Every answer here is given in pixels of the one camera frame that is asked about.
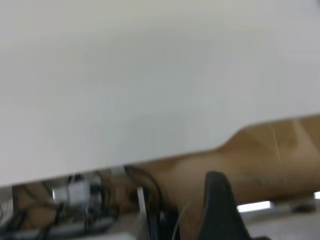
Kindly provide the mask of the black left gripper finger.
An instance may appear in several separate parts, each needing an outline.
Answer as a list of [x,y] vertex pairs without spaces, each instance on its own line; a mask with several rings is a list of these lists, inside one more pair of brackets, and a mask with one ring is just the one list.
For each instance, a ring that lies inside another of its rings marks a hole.
[[204,209],[198,240],[253,240],[233,195],[231,184],[222,172],[205,176]]

